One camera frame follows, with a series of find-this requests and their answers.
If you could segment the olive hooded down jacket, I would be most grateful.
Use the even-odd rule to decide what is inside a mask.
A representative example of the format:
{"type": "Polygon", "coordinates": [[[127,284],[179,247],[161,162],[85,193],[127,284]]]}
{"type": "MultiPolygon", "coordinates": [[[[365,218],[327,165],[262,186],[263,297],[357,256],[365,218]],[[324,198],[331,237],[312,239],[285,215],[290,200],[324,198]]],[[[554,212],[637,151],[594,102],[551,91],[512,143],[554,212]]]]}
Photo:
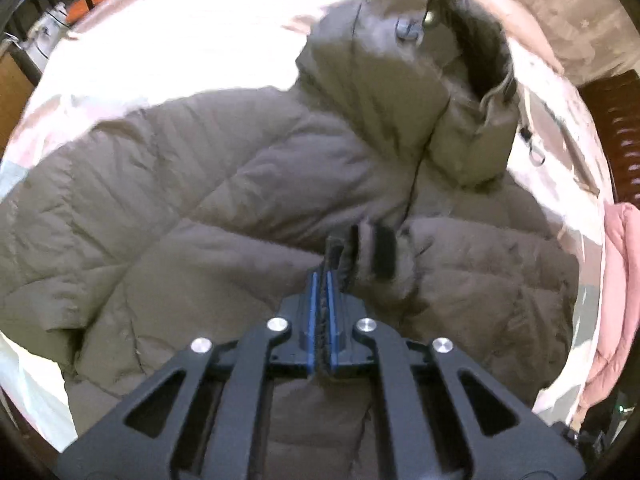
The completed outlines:
{"type": "Polygon", "coordinates": [[[533,412],[578,263],[506,166],[520,122],[477,0],[347,0],[292,88],[100,122],[1,204],[1,329],[61,369],[61,479],[577,479],[533,412]],[[321,271],[317,367],[297,300],[321,271]],[[332,376],[326,274],[360,299],[332,376]]]}

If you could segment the pink quilted garment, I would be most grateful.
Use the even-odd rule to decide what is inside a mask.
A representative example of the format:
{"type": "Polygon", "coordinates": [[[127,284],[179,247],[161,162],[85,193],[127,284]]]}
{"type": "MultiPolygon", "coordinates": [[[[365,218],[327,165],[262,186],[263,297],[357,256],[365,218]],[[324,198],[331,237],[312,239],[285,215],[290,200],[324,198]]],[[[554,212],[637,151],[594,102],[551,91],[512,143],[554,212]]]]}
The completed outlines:
{"type": "Polygon", "coordinates": [[[576,424],[612,392],[639,329],[639,209],[631,203],[607,204],[604,227],[600,332],[574,415],[576,424]]]}

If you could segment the pink grey patchwork bedsheet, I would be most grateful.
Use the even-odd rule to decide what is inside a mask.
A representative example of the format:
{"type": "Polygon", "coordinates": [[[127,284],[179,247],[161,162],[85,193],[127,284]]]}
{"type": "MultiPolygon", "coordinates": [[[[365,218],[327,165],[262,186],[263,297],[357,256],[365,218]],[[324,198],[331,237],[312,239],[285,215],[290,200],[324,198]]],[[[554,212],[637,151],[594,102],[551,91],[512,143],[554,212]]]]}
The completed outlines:
{"type": "MultiPolygon", "coordinates": [[[[184,96],[232,88],[288,88],[311,25],[341,0],[106,0],[69,32],[60,14],[34,43],[44,76],[21,117],[2,124],[1,189],[104,119],[184,96]]],[[[603,202],[611,195],[596,126],[570,59],[524,0],[480,0],[506,28],[542,165],[515,145],[509,168],[541,202],[580,263],[575,336],[560,377],[538,394],[545,422],[578,426],[601,325],[603,202]]]]}

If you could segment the dark red wooden furniture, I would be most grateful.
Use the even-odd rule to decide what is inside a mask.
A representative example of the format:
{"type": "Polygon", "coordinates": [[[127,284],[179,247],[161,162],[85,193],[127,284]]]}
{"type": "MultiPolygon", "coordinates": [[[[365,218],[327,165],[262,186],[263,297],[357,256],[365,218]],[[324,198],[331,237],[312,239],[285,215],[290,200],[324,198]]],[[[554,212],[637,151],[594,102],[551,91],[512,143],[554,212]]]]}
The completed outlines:
{"type": "Polygon", "coordinates": [[[616,202],[639,207],[640,91],[635,70],[579,88],[588,107],[613,179],[616,202]]]}

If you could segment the beige patterned blanket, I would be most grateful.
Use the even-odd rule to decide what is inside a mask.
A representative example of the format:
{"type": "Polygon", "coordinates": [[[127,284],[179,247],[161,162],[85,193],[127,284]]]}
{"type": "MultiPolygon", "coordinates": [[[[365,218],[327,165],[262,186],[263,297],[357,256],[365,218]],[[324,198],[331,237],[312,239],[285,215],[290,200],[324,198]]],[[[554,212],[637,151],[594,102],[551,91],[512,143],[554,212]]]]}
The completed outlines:
{"type": "Polygon", "coordinates": [[[515,0],[533,14],[576,86],[639,66],[639,32],[620,0],[515,0]]]}

